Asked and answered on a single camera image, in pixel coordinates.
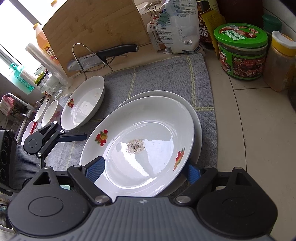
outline beige tile countertop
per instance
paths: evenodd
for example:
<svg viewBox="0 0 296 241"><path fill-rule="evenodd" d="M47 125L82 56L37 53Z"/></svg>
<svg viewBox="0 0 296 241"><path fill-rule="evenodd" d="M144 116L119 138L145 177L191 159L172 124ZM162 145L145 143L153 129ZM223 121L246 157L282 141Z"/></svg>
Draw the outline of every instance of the beige tile countertop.
<svg viewBox="0 0 296 241"><path fill-rule="evenodd" d="M117 57L110 66L120 70L172 57L155 52L152 45L137 53ZM241 81L229 77L213 51L206 51L206 66L212 86L218 134L218 170L243 167L271 197L278 219L271 235L291 240L296 223L296 113L287 92L270 89L263 78ZM108 68L87 76L109 73ZM73 92L83 81L75 77Z"/></svg>

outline gray cloth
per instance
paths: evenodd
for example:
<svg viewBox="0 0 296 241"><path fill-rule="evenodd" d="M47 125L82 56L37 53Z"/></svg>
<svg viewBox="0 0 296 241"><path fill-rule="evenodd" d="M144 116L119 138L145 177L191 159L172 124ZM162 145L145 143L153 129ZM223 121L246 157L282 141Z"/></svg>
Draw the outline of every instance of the gray cloth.
<svg viewBox="0 0 296 241"><path fill-rule="evenodd" d="M202 126L202 151L198 165L217 165L216 118L209 75L201 54L177 56L135 66L104 76L105 97L94 117L84 126L71 131L88 136L97 125L126 99L142 92L165 90L185 98L197 111ZM59 103L67 104L70 95ZM58 143L46 159L54 170L66 170L79 164L86 141Z"/></svg>

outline knife handle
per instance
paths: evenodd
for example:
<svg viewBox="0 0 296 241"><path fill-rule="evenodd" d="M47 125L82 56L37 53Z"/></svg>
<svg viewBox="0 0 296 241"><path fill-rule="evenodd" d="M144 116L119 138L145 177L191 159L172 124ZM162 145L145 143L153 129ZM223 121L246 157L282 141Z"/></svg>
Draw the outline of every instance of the knife handle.
<svg viewBox="0 0 296 241"><path fill-rule="evenodd" d="M98 55L101 59L105 59L106 57L114 57L129 52L137 52L138 49L139 48L136 44L122 44L116 47L98 51L96 52L96 55Z"/></svg>

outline knife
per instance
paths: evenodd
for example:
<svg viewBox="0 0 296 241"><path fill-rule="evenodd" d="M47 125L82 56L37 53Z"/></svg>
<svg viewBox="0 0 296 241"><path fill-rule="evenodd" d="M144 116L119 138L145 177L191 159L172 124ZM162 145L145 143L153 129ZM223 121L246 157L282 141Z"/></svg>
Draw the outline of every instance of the knife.
<svg viewBox="0 0 296 241"><path fill-rule="evenodd" d="M129 52L137 52L138 51L138 46L136 44L122 44L118 45L116 47L112 47L109 49L101 50L96 52L95 54L99 56L104 62L107 62L106 57L115 57L119 56L125 53ZM99 58L94 55L94 54L89 54L83 57L78 58L81 66L83 67L84 70L90 69L92 67L95 67L99 64L102 64L102 61L99 60ZM78 71L81 70L79 64L77 61L71 60L68 63L67 66L68 71Z"/></svg>

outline cutting board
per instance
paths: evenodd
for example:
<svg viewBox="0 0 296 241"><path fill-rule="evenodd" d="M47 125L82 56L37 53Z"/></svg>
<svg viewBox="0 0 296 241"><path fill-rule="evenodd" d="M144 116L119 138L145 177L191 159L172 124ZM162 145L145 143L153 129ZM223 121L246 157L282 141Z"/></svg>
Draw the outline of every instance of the cutting board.
<svg viewBox="0 0 296 241"><path fill-rule="evenodd" d="M150 42L146 26L133 0L68 0L43 26L45 36L67 76L74 59L72 47L82 43L94 52L120 44L143 45ZM90 52L74 47L77 57Z"/></svg>

